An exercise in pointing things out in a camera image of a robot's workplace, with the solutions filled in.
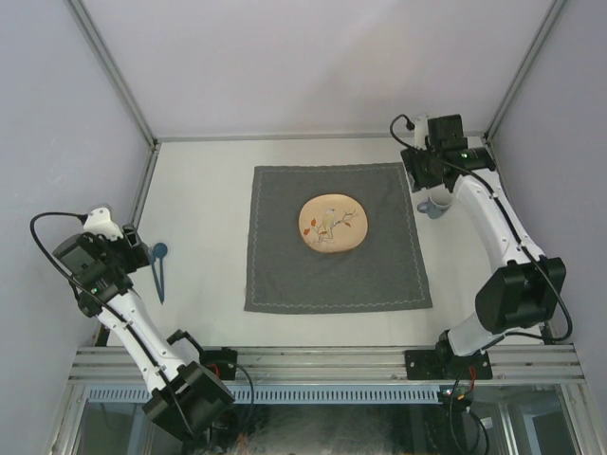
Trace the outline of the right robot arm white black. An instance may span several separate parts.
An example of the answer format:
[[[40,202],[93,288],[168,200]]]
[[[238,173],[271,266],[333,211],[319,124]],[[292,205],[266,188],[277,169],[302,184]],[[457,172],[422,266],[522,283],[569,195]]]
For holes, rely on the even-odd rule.
[[[490,379],[490,347],[507,337],[532,337],[531,328],[566,308],[561,297],[566,267],[525,231],[490,151],[469,146],[460,116],[407,118],[405,123],[414,134],[414,142],[401,152],[412,190],[444,188],[464,207],[491,270],[468,318],[443,332],[430,350],[405,352],[407,377]]]

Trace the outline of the grey cloth placemat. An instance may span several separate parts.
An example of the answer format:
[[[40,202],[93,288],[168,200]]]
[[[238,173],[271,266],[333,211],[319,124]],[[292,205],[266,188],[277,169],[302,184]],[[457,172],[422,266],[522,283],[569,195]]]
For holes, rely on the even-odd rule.
[[[313,250],[300,233],[304,204],[344,194],[335,235],[367,221],[359,246]],[[248,229],[245,309],[269,314],[343,314],[432,308],[414,206],[403,165],[258,166]]]

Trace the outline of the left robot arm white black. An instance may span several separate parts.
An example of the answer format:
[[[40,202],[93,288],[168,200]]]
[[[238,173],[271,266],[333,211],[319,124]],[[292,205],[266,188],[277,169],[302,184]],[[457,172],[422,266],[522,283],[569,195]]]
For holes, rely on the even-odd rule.
[[[234,397],[194,347],[178,353],[153,324],[129,275],[150,264],[149,248],[131,226],[115,240],[76,234],[52,255],[80,290],[81,312],[120,339],[151,394],[143,411],[157,426],[186,442],[199,440]]]

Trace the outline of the beige bird pattern plate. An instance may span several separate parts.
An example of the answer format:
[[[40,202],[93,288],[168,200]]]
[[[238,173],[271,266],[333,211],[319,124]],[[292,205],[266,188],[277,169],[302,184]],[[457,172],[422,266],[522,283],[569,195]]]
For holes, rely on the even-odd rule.
[[[365,209],[346,194],[322,194],[308,200],[298,219],[300,236],[314,251],[331,254],[361,245],[369,230]]]

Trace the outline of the white mug blue handle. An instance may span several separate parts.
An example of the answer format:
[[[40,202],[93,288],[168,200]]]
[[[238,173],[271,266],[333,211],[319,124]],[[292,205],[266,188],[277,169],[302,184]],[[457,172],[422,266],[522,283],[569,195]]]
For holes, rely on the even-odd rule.
[[[450,208],[453,202],[452,193],[445,187],[436,187],[429,191],[425,201],[419,203],[417,211],[430,219],[441,218]]]

